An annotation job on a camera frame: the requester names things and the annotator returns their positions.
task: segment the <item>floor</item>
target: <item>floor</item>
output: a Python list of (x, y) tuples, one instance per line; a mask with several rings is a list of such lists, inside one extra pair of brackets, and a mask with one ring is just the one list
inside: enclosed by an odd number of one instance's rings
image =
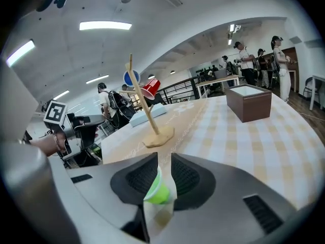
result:
[[(272, 92), (275, 95), (280, 96), (280, 87), (273, 88)], [(213, 92), (211, 95), (209, 95), (209, 97), (217, 97), (222, 95), (224, 95), (222, 92)], [(308, 122), (308, 124), (319, 136), (322, 143), (325, 145), (325, 111), (320, 110), (320, 108), (315, 104), (313, 110), (310, 111), (310, 101), (301, 98), (298, 93), (294, 93), (292, 90), (290, 91), (288, 104)]]

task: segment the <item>person wearing white pants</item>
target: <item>person wearing white pants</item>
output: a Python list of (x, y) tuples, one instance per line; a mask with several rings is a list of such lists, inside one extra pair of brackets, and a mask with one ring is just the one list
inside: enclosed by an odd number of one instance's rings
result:
[(288, 61), (285, 58), (283, 51), (280, 50), (282, 38), (273, 36), (271, 41), (271, 47), (273, 50), (275, 61), (279, 67), (280, 76), (280, 98), (285, 102), (289, 101), (289, 93), (291, 88), (290, 74), (288, 70)]

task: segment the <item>fluorescent light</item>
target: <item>fluorescent light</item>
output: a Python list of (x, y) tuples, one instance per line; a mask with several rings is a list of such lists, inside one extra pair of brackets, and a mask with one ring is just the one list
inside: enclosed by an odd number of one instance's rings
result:
[(26, 53), (32, 50), (35, 47), (34, 42), (30, 40), (28, 43), (21, 46), (18, 50), (16, 50), (8, 59), (7, 65), (9, 67), (12, 66), (16, 61), (18, 61), (21, 57), (23, 57)]
[(103, 77), (99, 77), (99, 78), (96, 78), (96, 79), (92, 79), (92, 80), (90, 80), (90, 81), (87, 81), (86, 84), (89, 84), (89, 83), (92, 83), (92, 82), (94, 82), (94, 81), (96, 81), (96, 80), (104, 79), (104, 78), (107, 78), (107, 77), (108, 77), (108, 75), (105, 75), (105, 76), (103, 76)]
[(57, 100), (58, 98), (61, 98), (62, 96), (64, 96), (65, 94), (69, 93), (70, 91), (66, 90), (65, 92), (61, 93), (60, 95), (56, 96), (55, 98), (53, 98), (54, 100)]
[(73, 109), (73, 108), (75, 108), (75, 107), (78, 107), (79, 105), (81, 105), (81, 103), (80, 104), (78, 104), (78, 105), (75, 105), (74, 107), (72, 107), (71, 109)]
[(82, 108), (82, 109), (79, 109), (78, 111), (76, 111), (75, 113), (78, 113), (79, 111), (81, 111), (81, 110), (83, 110), (83, 109), (85, 109), (86, 107), (84, 107), (84, 108)]
[(94, 21), (94, 22), (81, 22), (79, 30), (89, 29), (123, 29), (129, 30), (132, 24), (124, 22), (110, 22), (110, 21)]

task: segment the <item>white table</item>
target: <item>white table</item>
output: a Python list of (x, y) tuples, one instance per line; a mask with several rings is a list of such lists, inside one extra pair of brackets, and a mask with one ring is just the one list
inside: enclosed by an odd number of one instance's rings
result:
[[(313, 74), (313, 80), (312, 80), (312, 93), (311, 93), (311, 100), (310, 100), (310, 107), (309, 110), (313, 110), (314, 106), (314, 100), (315, 100), (315, 79), (321, 80), (322, 82), (325, 82), (325, 75), (320, 74)], [(320, 104), (320, 109), (323, 109), (323, 103)]]
[(225, 78), (220, 78), (220, 79), (215, 79), (215, 80), (208, 80), (208, 81), (204, 81), (204, 82), (201, 82), (201, 83), (198, 83), (197, 84), (197, 88), (198, 88), (198, 91), (199, 91), (199, 94), (200, 94), (200, 99), (202, 98), (202, 94), (201, 94), (201, 90), (200, 90), (200, 87), (203, 86), (203, 89), (204, 89), (204, 93), (206, 95), (206, 98), (208, 97), (207, 95), (207, 91), (205, 89), (205, 86), (207, 85), (212, 85), (212, 84), (215, 84), (215, 83), (219, 83), (221, 82), (221, 86), (222, 86), (222, 92), (224, 92), (224, 87), (223, 87), (223, 82), (225, 81), (229, 81), (229, 80), (235, 80), (236, 81), (236, 86), (239, 85), (239, 78), (238, 78), (238, 75), (230, 75), (230, 76), (227, 76)]
[(297, 76), (296, 76), (296, 70), (289, 70), (289, 72), (294, 73), (294, 92), (297, 92)]

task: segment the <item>checkered tablecloth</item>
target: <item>checkered tablecloth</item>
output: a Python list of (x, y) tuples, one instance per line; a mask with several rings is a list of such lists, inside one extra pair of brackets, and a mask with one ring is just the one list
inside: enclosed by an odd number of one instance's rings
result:
[(102, 141), (105, 163), (158, 152), (160, 166), (170, 166), (170, 153), (183, 153), (243, 169), (284, 196), (297, 209), (314, 201), (324, 182), (325, 147), (308, 123), (272, 94), (269, 118), (242, 123), (214, 97), (165, 106), (158, 126), (175, 128), (165, 145), (146, 148), (152, 130), (146, 122), (129, 125)]

